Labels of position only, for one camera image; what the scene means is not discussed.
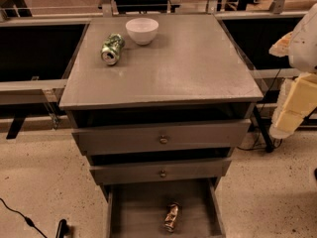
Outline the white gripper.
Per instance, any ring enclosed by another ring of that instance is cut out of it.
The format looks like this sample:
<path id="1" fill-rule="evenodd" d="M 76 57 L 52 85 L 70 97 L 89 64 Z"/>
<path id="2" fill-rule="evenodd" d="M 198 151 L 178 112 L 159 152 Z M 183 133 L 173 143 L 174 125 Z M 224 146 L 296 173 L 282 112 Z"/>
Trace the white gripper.
<path id="1" fill-rule="evenodd" d="M 285 57 L 289 53 L 292 33 L 289 32 L 273 44 L 268 53 L 275 57 Z M 276 108 L 271 116 L 270 135 L 275 139 L 285 139 L 291 135 L 317 107 L 317 75 L 301 73 L 295 79 L 285 79 L 280 86 Z"/>

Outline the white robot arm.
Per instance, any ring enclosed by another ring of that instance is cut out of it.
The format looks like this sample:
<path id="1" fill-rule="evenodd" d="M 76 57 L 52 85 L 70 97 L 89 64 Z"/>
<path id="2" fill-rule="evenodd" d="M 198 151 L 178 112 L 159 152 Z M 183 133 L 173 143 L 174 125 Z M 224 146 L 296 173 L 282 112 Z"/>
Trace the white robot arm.
<path id="1" fill-rule="evenodd" d="M 271 118 L 269 133 L 275 139 L 284 139 L 317 107 L 317 4 L 268 52 L 276 57 L 288 56 L 289 64 L 300 71 L 295 79 L 283 82 Z"/>

